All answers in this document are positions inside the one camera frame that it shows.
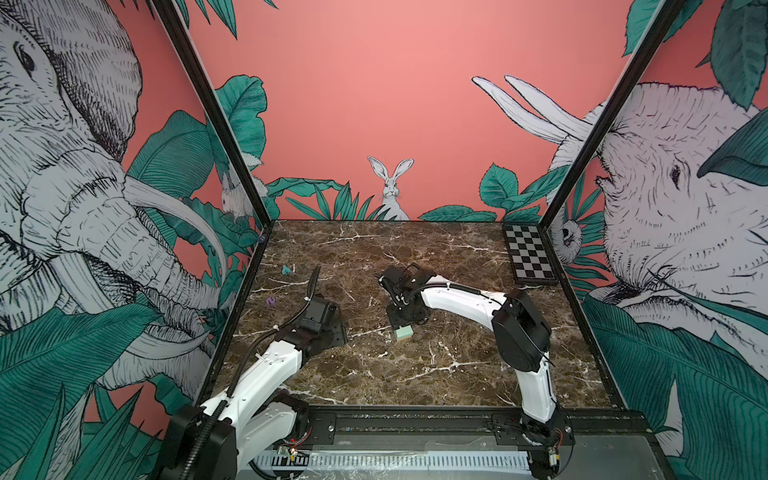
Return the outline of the mint green box lid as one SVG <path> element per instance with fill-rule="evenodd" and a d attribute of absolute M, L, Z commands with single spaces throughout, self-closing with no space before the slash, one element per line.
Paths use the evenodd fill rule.
<path fill-rule="evenodd" d="M 413 336 L 413 329 L 410 325 L 398 327 L 394 330 L 394 335 L 397 341 L 402 341 Z"/>

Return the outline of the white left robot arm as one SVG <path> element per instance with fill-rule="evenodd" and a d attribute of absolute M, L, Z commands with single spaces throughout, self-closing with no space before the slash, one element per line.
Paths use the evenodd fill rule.
<path fill-rule="evenodd" d="M 276 332 L 252 366 L 199 406 L 187 405 L 170 420 L 150 479 L 234 479 L 267 447 L 289 437 L 304 408 L 277 392 L 307 360 L 347 342 L 338 305 L 315 297 Z"/>

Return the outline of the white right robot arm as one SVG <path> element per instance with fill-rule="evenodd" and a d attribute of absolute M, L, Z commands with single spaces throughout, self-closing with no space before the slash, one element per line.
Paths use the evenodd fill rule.
<path fill-rule="evenodd" d="M 426 323 L 435 310 L 471 320 L 494 334 L 501 359 L 515 371 L 523 418 L 551 422 L 557 400 L 550 374 L 551 327 L 523 290 L 491 292 L 451 281 L 430 270 L 388 267 L 378 278 L 388 293 L 393 330 Z"/>

